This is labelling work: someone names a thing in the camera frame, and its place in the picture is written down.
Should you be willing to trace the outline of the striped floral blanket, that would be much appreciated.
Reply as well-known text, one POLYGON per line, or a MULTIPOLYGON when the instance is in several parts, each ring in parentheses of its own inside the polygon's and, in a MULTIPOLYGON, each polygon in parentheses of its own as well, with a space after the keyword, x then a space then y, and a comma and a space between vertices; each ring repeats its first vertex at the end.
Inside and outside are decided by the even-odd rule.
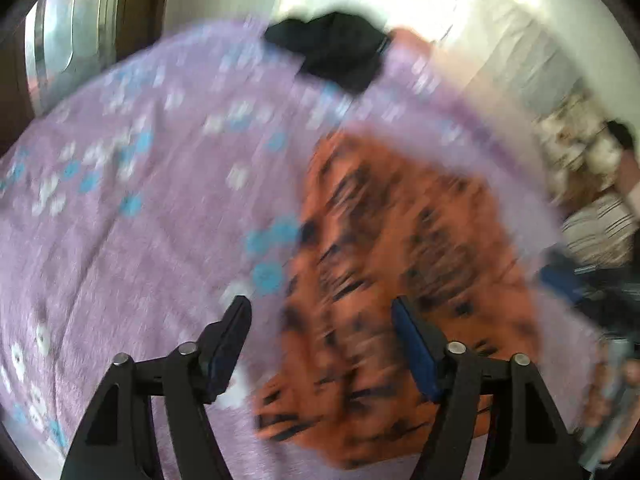
POLYGON ((621 266, 631 263, 637 211, 614 193, 597 198, 562 224, 568 253, 578 262, 621 266))

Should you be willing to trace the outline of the purple floral bed sheet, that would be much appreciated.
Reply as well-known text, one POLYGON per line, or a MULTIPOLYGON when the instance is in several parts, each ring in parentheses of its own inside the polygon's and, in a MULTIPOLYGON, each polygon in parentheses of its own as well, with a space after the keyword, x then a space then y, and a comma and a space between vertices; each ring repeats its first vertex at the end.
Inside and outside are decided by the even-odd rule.
POLYGON ((314 453, 258 440, 250 414, 279 361, 308 160, 338 126, 484 176, 529 275, 559 239, 542 171, 516 162, 425 54, 390 48, 353 98, 299 77, 263 29, 213 22, 165 39, 32 122, 2 158, 1 408, 49 477, 115 354, 164 356, 239 294, 252 330, 208 411, 232 474, 341 477, 314 453))

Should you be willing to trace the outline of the orange black floral garment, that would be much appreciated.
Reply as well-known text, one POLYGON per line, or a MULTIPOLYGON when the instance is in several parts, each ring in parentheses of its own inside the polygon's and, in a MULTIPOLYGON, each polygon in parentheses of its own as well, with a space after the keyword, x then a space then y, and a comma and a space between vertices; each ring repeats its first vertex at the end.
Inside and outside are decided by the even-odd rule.
POLYGON ((343 130, 318 142, 304 189, 260 438, 345 469, 421 451, 437 408, 393 330, 399 296, 481 356, 538 356, 534 303, 482 179, 343 130))

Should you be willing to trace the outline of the stained glass wooden door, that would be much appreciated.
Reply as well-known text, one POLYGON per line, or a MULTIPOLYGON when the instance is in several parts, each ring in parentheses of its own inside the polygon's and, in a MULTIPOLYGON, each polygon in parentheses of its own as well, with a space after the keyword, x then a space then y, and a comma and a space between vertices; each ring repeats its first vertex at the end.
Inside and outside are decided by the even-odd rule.
POLYGON ((1 149, 107 67, 160 38, 166 0, 17 0, 1 22, 1 149))

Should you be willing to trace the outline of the cream brown floral cloth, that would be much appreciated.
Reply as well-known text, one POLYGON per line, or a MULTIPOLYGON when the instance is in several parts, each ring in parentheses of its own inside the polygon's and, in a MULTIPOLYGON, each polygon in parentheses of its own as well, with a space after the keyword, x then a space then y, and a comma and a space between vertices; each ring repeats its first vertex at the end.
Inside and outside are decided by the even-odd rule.
POLYGON ((552 203, 562 211, 574 214, 613 187, 622 148, 590 93, 565 98, 537 120, 535 132, 552 203))

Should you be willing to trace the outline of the pink mattress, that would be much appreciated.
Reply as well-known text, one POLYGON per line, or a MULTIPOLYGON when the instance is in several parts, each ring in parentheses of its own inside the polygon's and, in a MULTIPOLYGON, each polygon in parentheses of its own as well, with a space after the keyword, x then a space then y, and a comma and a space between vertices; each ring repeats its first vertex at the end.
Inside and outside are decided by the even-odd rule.
POLYGON ((508 90, 483 75, 480 64, 456 51, 437 47, 408 28, 394 28, 392 37, 395 44, 425 54, 435 64, 436 70, 454 87, 454 93, 488 122, 516 162, 532 174, 544 169, 532 116, 508 90))

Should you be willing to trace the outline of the black crumpled garment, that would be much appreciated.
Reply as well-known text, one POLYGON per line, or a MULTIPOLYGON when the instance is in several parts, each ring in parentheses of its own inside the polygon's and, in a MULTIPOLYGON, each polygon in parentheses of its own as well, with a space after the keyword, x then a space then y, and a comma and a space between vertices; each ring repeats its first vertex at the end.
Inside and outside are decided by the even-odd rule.
POLYGON ((302 59, 300 76, 336 84, 359 96, 378 78, 392 36, 359 14, 332 11, 304 21, 286 18, 269 25, 262 39, 302 59))

